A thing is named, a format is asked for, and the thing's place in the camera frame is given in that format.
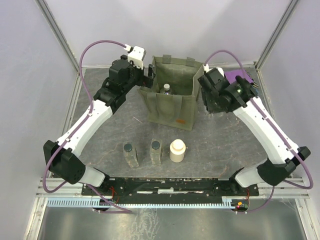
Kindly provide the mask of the chrome dome clear bottle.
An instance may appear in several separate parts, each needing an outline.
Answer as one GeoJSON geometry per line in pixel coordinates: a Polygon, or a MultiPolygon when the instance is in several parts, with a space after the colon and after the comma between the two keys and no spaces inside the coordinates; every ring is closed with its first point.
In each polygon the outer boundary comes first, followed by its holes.
{"type": "Polygon", "coordinates": [[[173,94],[171,86],[168,83],[163,85],[163,88],[160,90],[159,93],[165,94],[165,95],[172,95],[173,94]]]}

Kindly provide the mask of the green canvas bag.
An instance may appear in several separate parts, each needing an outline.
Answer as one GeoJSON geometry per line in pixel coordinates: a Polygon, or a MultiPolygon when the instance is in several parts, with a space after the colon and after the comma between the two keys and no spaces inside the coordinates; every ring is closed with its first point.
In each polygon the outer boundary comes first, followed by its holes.
{"type": "Polygon", "coordinates": [[[154,56],[155,78],[151,88],[140,87],[138,93],[147,110],[147,121],[191,131],[198,112],[202,62],[191,57],[154,56]],[[173,94],[161,94],[169,84],[173,94]]]}

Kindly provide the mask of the cream cylindrical jar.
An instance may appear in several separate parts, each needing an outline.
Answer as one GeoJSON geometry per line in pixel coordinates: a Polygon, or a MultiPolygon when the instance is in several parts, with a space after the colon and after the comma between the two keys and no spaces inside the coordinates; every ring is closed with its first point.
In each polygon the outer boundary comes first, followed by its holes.
{"type": "Polygon", "coordinates": [[[186,145],[181,139],[175,139],[170,144],[169,149],[169,157],[171,161],[173,161],[174,163],[180,163],[184,159],[186,145]]]}

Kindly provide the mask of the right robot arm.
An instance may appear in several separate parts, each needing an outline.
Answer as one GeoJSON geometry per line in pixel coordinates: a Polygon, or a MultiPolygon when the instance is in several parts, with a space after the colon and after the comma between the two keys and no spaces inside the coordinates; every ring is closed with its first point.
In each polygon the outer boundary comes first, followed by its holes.
{"type": "Polygon", "coordinates": [[[258,96],[253,80],[244,70],[234,75],[222,68],[203,67],[198,78],[202,100],[209,113],[233,113],[253,133],[267,154],[259,164],[238,170],[229,182],[229,191],[241,195],[247,187],[265,182],[277,186],[288,183],[288,176],[304,161],[311,151],[298,146],[279,127],[258,96]]]}

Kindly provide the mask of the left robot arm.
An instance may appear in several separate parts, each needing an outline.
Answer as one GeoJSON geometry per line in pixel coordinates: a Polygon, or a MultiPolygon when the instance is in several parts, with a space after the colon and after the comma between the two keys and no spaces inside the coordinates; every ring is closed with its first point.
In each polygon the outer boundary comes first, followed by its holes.
{"type": "Polygon", "coordinates": [[[134,66],[125,57],[115,60],[84,114],[63,136],[44,144],[46,169],[69,184],[91,185],[99,195],[106,195],[111,187],[110,177],[94,167],[86,166],[79,157],[93,134],[126,101],[127,93],[135,86],[151,88],[154,78],[155,66],[152,64],[148,66],[148,73],[144,74],[143,69],[134,66]]]}

